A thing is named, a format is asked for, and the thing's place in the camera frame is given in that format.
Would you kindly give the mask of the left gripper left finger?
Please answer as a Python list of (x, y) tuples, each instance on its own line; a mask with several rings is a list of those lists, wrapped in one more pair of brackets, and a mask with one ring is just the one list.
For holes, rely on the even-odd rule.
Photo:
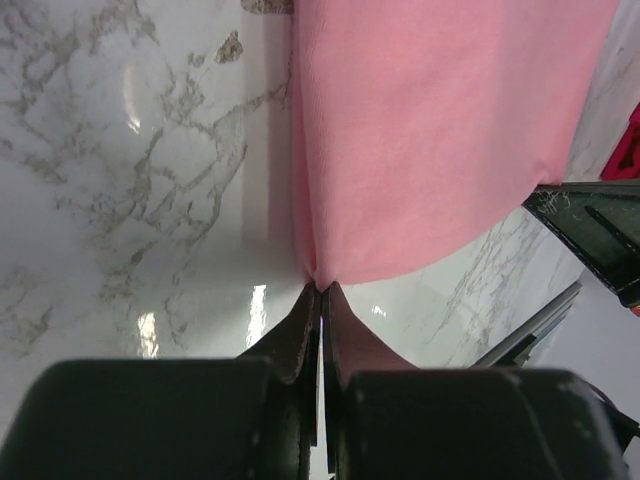
[(320, 295), (233, 359), (70, 360), (25, 395), (5, 479), (305, 479), (317, 443)]

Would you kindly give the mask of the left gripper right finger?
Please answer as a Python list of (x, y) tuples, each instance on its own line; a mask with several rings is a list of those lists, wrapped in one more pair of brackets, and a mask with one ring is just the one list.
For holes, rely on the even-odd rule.
[(421, 369), (322, 295), (327, 463), (335, 479), (626, 479), (603, 403), (566, 370)]

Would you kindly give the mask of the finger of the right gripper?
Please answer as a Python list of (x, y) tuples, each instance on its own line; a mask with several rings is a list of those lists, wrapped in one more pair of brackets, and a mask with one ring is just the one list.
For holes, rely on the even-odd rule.
[(626, 308), (639, 306), (639, 182), (541, 185), (523, 207)]

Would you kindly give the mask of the red t-shirt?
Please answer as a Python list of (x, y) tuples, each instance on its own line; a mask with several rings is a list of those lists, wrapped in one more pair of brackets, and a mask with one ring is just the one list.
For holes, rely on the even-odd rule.
[(605, 165), (600, 179), (602, 181), (635, 180), (639, 178), (640, 144), (640, 105), (637, 105), (627, 128), (609, 161)]

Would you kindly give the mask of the light pink t-shirt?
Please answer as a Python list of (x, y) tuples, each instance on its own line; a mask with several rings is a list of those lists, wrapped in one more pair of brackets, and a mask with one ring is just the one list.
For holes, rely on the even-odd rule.
[(299, 1), (294, 228), (320, 289), (421, 269), (559, 183), (614, 1)]

